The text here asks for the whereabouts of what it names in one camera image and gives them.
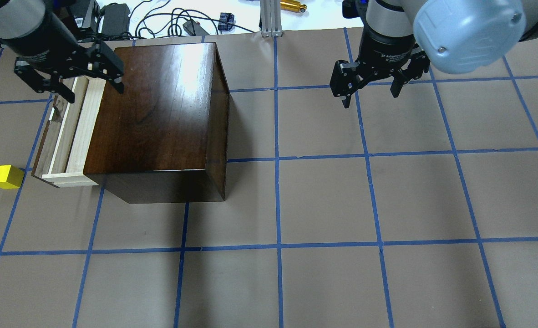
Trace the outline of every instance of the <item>electronic component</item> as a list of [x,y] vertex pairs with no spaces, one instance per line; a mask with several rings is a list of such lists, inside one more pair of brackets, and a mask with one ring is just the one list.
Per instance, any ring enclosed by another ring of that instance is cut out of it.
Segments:
[[290,12],[305,12],[307,5],[302,5],[301,2],[296,0],[281,0],[281,9]]
[[126,4],[114,4],[103,7],[103,25],[101,33],[104,35],[121,35],[129,30],[129,7]]
[[198,24],[198,22],[194,19],[185,21],[184,24],[182,24],[182,27],[184,27],[184,31],[186,31],[186,33],[188,33],[190,36],[209,35],[209,33],[205,31],[205,29],[203,29],[202,26],[200,26],[200,24]]
[[234,27],[234,15],[229,12],[221,12],[221,18],[218,23],[218,30],[228,32]]
[[80,35],[76,36],[78,39],[82,39],[89,33],[97,32],[99,5],[96,0],[77,0],[69,6],[69,10],[71,10],[75,24],[79,28]]

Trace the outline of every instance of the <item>black device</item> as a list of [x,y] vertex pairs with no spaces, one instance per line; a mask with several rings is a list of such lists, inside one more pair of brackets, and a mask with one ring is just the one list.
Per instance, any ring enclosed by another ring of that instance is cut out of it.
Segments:
[[101,9],[104,35],[121,35],[129,30],[130,10],[126,4],[112,4]]
[[79,40],[89,33],[97,32],[100,8],[96,0],[76,0],[69,6],[69,10],[79,28],[79,35],[76,35]]
[[209,35],[209,33],[200,26],[194,19],[190,19],[182,24],[184,31],[190,36],[204,36]]
[[218,30],[228,32],[234,27],[234,15],[229,12],[221,12],[221,18],[218,23]]

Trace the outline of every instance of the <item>yellow block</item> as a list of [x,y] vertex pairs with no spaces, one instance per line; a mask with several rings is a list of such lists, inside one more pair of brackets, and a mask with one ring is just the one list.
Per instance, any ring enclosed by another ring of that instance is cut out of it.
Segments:
[[0,165],[0,188],[18,189],[22,185],[24,172],[12,165]]

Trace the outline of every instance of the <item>shiny wooden surface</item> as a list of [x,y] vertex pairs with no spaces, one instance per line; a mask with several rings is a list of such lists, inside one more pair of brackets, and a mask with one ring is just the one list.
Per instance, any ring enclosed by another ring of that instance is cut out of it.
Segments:
[[126,90],[105,88],[83,173],[128,203],[223,200],[229,95],[216,45],[115,52]]

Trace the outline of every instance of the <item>brass fitting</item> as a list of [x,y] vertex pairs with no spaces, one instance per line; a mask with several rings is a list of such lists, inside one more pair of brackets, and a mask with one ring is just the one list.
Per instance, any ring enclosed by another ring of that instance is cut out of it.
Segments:
[[281,9],[289,10],[290,12],[305,12],[307,6],[296,0],[281,0]]

